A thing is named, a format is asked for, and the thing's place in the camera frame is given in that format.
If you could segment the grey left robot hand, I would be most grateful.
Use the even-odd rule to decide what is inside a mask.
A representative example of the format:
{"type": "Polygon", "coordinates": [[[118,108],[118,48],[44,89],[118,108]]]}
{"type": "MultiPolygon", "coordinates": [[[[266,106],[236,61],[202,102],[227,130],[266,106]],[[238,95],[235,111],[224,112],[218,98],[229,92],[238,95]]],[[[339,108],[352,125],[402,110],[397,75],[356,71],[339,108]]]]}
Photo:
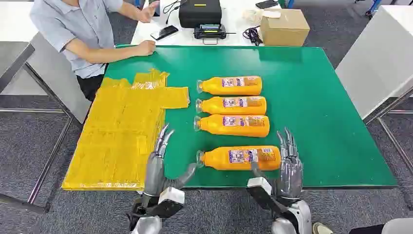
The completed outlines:
{"type": "Polygon", "coordinates": [[[197,163],[188,165],[187,170],[178,178],[170,179],[164,173],[164,156],[169,138],[174,130],[168,131],[169,124],[166,124],[160,131],[155,143],[154,150],[150,153],[146,165],[146,175],[143,194],[147,196],[159,196],[161,192],[173,187],[181,189],[194,176],[198,168],[197,163]]]}

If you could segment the person's left hand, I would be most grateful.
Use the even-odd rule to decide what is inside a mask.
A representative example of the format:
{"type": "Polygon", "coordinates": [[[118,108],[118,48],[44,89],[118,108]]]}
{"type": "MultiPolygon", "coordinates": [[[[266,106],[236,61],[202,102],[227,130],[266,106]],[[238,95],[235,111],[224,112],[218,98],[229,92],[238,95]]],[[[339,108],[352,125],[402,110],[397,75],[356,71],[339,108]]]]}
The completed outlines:
{"type": "Polygon", "coordinates": [[[159,7],[160,2],[158,0],[152,1],[145,8],[138,12],[138,21],[142,23],[150,23],[156,9],[159,7]]]}

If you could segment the person's right hand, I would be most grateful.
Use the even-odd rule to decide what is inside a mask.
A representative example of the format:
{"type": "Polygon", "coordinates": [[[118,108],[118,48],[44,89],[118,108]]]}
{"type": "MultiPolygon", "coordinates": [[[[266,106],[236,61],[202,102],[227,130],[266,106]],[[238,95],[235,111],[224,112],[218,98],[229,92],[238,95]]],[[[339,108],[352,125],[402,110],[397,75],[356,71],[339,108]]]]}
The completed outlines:
{"type": "Polygon", "coordinates": [[[145,40],[135,46],[135,56],[150,56],[154,53],[156,43],[153,40],[145,40]]]}

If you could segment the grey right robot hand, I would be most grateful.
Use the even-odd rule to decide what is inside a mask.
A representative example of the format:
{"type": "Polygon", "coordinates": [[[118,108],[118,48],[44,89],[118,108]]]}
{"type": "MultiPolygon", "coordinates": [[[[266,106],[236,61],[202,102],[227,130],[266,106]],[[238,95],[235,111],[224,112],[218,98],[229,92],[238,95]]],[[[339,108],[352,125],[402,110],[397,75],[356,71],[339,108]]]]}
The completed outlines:
{"type": "Polygon", "coordinates": [[[269,180],[259,169],[258,163],[251,162],[251,171],[254,178],[250,179],[247,186],[258,187],[263,191],[264,197],[274,198],[284,206],[290,206],[300,201],[302,190],[303,164],[299,158],[296,141],[290,130],[284,128],[285,135],[277,131],[280,140],[281,164],[279,177],[269,180]]]}

